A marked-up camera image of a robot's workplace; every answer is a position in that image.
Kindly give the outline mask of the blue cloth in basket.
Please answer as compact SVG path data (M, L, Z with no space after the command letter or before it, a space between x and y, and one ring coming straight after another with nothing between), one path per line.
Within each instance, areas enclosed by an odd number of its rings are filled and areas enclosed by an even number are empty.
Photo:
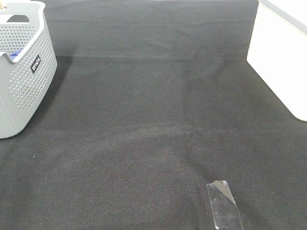
M15 52L11 53L10 54L11 60L14 60L21 52L22 52L22 50L17 50Z

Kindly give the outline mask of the black table cloth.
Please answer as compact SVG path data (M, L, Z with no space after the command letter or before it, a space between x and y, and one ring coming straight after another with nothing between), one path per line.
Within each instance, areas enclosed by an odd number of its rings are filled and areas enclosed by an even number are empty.
M256 0L47 0L57 71L0 142L3 230L307 227L307 125L246 57Z

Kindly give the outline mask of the clear tape strip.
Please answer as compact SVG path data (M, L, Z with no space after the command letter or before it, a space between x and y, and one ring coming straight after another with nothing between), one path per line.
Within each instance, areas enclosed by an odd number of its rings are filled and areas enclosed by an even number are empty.
M216 230L243 230L236 202L227 181L207 184L213 221Z

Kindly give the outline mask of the grey perforated laundry basket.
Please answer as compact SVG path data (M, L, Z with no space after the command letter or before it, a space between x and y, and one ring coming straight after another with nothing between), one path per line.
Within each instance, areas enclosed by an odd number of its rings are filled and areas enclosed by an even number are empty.
M57 60L40 1L0 2L0 137L19 134L42 102ZM10 54L22 50L11 60Z

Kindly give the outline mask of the white plastic storage basket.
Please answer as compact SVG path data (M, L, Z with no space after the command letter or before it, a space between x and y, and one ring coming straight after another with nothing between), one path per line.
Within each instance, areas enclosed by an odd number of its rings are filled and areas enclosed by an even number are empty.
M307 119L307 2L260 0L247 62L299 120Z

